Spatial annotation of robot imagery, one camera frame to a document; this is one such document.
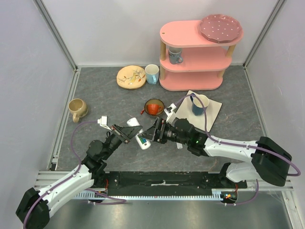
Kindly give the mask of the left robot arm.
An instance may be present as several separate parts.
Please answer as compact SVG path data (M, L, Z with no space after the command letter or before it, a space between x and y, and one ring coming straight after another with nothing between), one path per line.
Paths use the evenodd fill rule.
M105 181L105 161L122 143L129 143L141 129L141 125L112 125L105 141L90 142L85 158L79 159L79 164L70 173L39 190L28 189L16 210L23 228L44 228L55 212L78 193L91 187L101 187Z

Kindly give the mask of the white battery cover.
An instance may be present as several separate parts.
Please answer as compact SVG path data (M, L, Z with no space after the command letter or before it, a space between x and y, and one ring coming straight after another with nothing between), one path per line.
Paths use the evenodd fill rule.
M183 149L183 145L181 143L176 143L178 149Z

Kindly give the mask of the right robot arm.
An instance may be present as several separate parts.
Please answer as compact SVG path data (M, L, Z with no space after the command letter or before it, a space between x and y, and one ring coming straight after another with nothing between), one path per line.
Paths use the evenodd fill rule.
M248 179L262 179L282 187L288 176L292 157L272 139L262 136L258 141L235 141L208 136L197 131L187 119L178 119L174 125L157 118L153 126L140 134L152 142L167 141L186 145L196 156L226 157L239 163L226 163L218 182L228 188L234 183Z

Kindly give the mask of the white remote control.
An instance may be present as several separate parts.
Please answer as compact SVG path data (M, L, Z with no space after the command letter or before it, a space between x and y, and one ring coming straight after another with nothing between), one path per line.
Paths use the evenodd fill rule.
M138 125L140 125L138 120L135 117L129 119L126 123L127 123L128 126L138 126ZM151 146L151 143L148 140L146 140L145 138L139 137L139 134L141 134L142 132L143 132L143 129L141 129L139 131L139 133L135 136L135 139L138 142L140 148L142 150L146 150Z

